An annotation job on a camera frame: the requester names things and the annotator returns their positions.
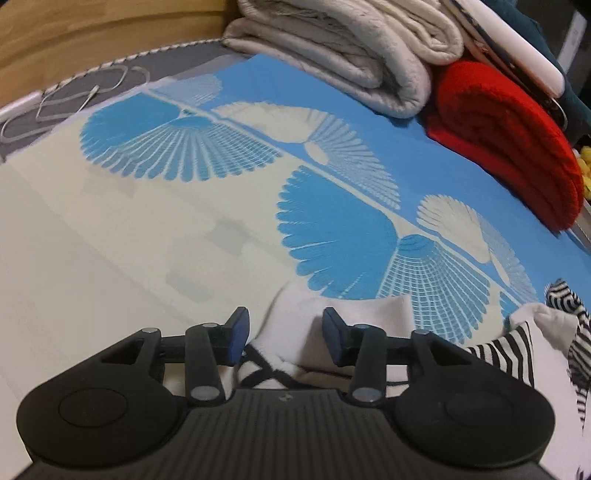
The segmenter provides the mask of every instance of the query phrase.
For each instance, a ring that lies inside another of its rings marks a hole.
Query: gray fabric
[[[150,73],[151,81],[159,80],[161,78],[177,75],[179,73],[187,72],[189,76],[194,76],[195,72],[193,68],[203,65],[211,60],[224,56],[224,55],[236,55],[236,53],[228,48],[225,48],[219,42],[212,42],[206,44],[198,44],[188,47],[179,47],[167,51],[159,51],[156,53],[150,53],[144,57],[137,57],[133,60],[127,60],[123,64],[129,68],[134,66],[140,66],[147,69]],[[212,63],[211,68],[213,71],[224,68],[223,62],[217,64]],[[120,70],[107,70],[90,73],[85,77],[76,79],[70,84],[66,85],[59,92],[56,92],[52,99],[65,98],[73,93],[84,92],[91,90],[96,84],[101,86],[114,85],[121,78]],[[120,95],[131,88],[140,85],[144,82],[144,76],[140,72],[129,71],[127,77],[121,84],[121,86],[112,92],[97,95],[93,98],[88,107],[104,102],[105,100]],[[79,106],[83,103],[84,99],[76,99],[71,102],[62,103],[59,105],[51,105],[43,109],[42,115],[54,115],[57,113],[68,113],[76,111]],[[35,114],[37,110],[26,113],[25,115],[15,119],[6,128],[5,135],[7,137],[15,137],[27,131],[34,130],[39,127],[51,125],[51,122],[38,123],[35,121]],[[0,144],[0,158],[6,158],[10,153],[24,148],[33,143],[38,137],[31,136],[24,138],[23,140],[16,141],[10,144]]]

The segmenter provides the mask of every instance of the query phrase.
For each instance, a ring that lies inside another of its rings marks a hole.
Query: black and white striped fabric
[[[577,333],[570,345],[568,361],[570,378],[576,387],[577,409],[584,425],[587,398],[591,388],[591,327],[589,312],[579,296],[562,279],[546,287],[546,305],[576,315],[579,319]]]
[[[527,322],[492,342],[465,348],[481,360],[534,386],[533,349]],[[238,367],[243,388],[337,388],[347,391],[351,375],[304,369],[284,362],[275,352],[266,352],[256,340],[246,346]],[[408,387],[406,381],[388,381],[387,397],[397,397]]]

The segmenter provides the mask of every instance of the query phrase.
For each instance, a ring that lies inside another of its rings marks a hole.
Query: white blanket
[[[458,28],[434,0],[239,0],[224,45],[265,53],[397,118],[416,115],[431,92],[421,60],[463,52]]]

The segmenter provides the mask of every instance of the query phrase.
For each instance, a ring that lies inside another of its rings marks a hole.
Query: red rolled blanket
[[[483,63],[457,61],[435,83],[427,135],[503,182],[550,230],[571,227],[583,206],[581,170],[544,109]]]

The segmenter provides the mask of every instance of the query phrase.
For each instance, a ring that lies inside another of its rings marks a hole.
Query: stack of blankets
[[[478,163],[548,229],[574,224],[591,133],[533,20],[507,0],[238,0],[224,44],[299,68]]]

